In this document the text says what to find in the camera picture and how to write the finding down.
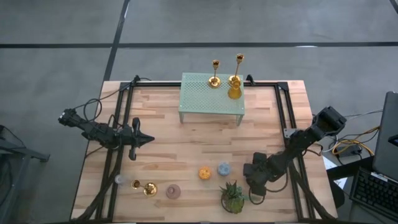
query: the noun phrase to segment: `table leg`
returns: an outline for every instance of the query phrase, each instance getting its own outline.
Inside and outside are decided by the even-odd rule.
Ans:
[[[184,114],[182,112],[178,112],[180,114],[180,123],[184,123]]]
[[[239,126],[241,125],[243,119],[243,115],[236,115],[236,125]]]

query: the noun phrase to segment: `green glass platform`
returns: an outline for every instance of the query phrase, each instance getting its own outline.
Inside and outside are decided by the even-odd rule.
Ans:
[[[241,82],[242,96],[233,100],[228,96],[231,88],[228,78],[231,75],[217,74],[221,80],[218,88],[211,88],[208,80],[211,73],[182,73],[180,90],[180,122],[184,113],[227,114],[236,115],[236,124],[241,124],[244,116],[244,88]]]

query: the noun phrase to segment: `pink round object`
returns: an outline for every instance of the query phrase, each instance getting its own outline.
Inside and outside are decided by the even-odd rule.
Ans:
[[[166,195],[169,199],[177,199],[181,195],[181,189],[178,185],[172,184],[167,187]]]

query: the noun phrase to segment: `white paper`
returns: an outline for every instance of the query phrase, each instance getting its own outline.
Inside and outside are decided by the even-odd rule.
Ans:
[[[336,167],[337,165],[330,161],[325,156],[323,157],[323,163],[325,164],[326,170]],[[346,184],[347,177],[335,180],[335,183],[341,188],[344,189],[344,185]]]

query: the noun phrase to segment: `succulent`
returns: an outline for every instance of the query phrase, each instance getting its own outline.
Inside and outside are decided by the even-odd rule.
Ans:
[[[244,205],[245,197],[242,194],[242,188],[236,185],[236,181],[234,184],[225,183],[226,188],[221,188],[221,195],[222,203],[225,205],[225,209],[229,212],[234,214],[238,214],[242,212],[242,208]]]

